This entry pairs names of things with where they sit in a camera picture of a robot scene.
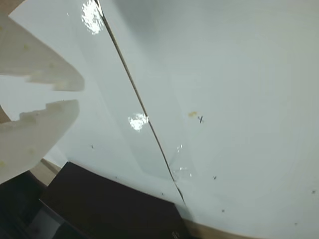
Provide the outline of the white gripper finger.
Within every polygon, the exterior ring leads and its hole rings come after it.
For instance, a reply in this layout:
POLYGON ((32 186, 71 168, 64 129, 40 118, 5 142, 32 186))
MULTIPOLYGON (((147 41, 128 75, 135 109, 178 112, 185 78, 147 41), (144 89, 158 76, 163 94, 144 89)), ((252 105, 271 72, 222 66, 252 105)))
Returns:
POLYGON ((84 90, 84 78, 75 67, 3 13, 0 14, 0 73, 51 84, 56 91, 84 90))
POLYGON ((36 166, 69 130, 79 115, 77 100, 46 104, 0 125, 0 182, 36 166))

